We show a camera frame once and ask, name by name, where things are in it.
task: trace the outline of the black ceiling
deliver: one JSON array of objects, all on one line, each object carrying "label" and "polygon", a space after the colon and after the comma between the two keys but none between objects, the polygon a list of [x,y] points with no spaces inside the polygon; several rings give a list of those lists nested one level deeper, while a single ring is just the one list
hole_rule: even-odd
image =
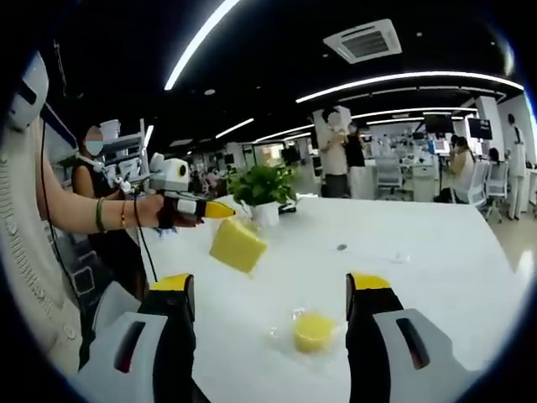
[{"label": "black ceiling", "polygon": [[[312,92],[400,72],[505,77],[503,41],[482,10],[450,4],[386,7],[356,0],[242,0],[197,50],[174,89],[165,92],[182,50],[221,2],[93,0],[71,10],[56,37],[66,91],[53,45],[42,50],[51,79],[50,102],[74,130],[90,121],[146,118],[155,124],[151,148],[164,150],[176,139],[212,138],[248,118],[255,122],[222,140],[256,139],[305,125],[313,110],[335,102],[358,114],[459,107],[481,95],[468,88],[497,91],[496,98],[519,93],[489,81],[436,77],[360,86],[296,104],[296,98]],[[394,23],[400,55],[350,65],[322,42],[383,18]],[[521,82],[516,72],[506,78]],[[421,89],[355,97],[405,87]],[[206,96],[207,89],[216,93]],[[340,101],[349,97],[355,98]]]}]

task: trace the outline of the ceiling air conditioner vent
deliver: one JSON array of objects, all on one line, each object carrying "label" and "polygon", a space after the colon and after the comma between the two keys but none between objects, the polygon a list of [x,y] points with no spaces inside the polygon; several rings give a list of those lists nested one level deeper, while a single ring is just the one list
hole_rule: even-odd
[{"label": "ceiling air conditioner vent", "polygon": [[324,42],[351,64],[402,52],[389,19],[348,29],[325,38]]}]

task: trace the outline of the potted plant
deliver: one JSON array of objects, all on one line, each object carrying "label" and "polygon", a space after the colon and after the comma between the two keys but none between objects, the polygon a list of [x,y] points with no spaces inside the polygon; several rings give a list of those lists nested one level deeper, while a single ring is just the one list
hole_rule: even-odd
[{"label": "potted plant", "polygon": [[284,166],[254,166],[245,174],[230,178],[229,192],[237,203],[252,208],[253,220],[262,227],[279,222],[279,204],[296,201],[292,188],[293,171]]}]

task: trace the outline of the green leaves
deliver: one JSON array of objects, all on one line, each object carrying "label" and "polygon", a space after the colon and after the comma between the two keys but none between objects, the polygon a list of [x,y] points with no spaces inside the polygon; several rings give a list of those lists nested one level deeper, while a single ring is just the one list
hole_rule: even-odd
[{"label": "green leaves", "polygon": [[235,202],[245,202],[249,206],[278,202],[284,204],[288,199],[296,201],[293,191],[293,171],[284,166],[254,166],[244,175],[229,178],[229,191]]}]

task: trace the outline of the bracelet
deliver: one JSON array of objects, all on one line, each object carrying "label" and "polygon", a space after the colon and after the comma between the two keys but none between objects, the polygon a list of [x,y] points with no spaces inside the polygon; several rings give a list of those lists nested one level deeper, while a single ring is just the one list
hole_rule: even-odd
[{"label": "bracelet", "polygon": [[102,212],[102,202],[104,201],[104,197],[101,197],[99,199],[99,201],[97,202],[97,209],[95,211],[95,224],[97,225],[97,229],[99,230],[100,233],[104,233],[106,232],[106,229],[104,228],[104,225],[102,225],[102,217],[101,217],[101,212]]},{"label": "bracelet", "polygon": [[125,205],[127,204],[126,200],[123,200],[123,206],[121,207],[121,226],[123,229],[127,229],[127,224],[125,223]]}]

